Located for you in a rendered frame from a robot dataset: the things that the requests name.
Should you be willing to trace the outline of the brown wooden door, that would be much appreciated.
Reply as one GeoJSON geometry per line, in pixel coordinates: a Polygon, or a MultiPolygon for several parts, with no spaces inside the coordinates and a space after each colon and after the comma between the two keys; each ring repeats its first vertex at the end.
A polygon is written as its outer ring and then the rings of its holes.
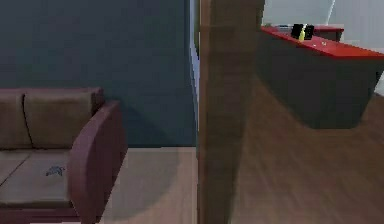
{"type": "Polygon", "coordinates": [[[265,0],[201,0],[198,222],[229,224],[265,0]]]}

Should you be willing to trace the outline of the maroon sofa with tan cushions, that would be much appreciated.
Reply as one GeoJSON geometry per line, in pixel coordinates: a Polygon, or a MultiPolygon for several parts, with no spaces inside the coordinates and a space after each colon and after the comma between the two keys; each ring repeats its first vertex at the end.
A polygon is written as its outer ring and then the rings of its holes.
{"type": "Polygon", "coordinates": [[[0,224],[97,224],[126,152],[102,88],[0,89],[0,224]]]}

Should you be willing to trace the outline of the dark counter with red top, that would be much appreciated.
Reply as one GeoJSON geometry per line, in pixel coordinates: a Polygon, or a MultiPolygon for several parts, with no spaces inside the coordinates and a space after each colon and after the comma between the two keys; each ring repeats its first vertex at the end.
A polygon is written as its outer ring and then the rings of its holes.
{"type": "Polygon", "coordinates": [[[256,51],[260,79],[313,129],[356,127],[384,72],[384,54],[321,37],[299,41],[261,27],[256,51]]]}

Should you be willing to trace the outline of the black and yellow object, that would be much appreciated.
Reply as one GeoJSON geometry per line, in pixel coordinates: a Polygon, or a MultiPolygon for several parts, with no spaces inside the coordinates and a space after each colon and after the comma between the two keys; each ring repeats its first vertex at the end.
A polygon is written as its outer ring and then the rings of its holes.
{"type": "Polygon", "coordinates": [[[311,40],[314,33],[312,24],[294,24],[291,30],[291,36],[298,40],[311,40]]]}

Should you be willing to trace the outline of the small blue-grey object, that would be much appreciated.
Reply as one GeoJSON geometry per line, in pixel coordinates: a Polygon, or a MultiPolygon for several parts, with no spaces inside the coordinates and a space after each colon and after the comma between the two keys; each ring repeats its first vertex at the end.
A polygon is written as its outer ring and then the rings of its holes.
{"type": "Polygon", "coordinates": [[[64,167],[61,166],[52,166],[49,168],[49,170],[45,173],[46,176],[50,175],[59,175],[62,176],[65,171],[64,167]]]}

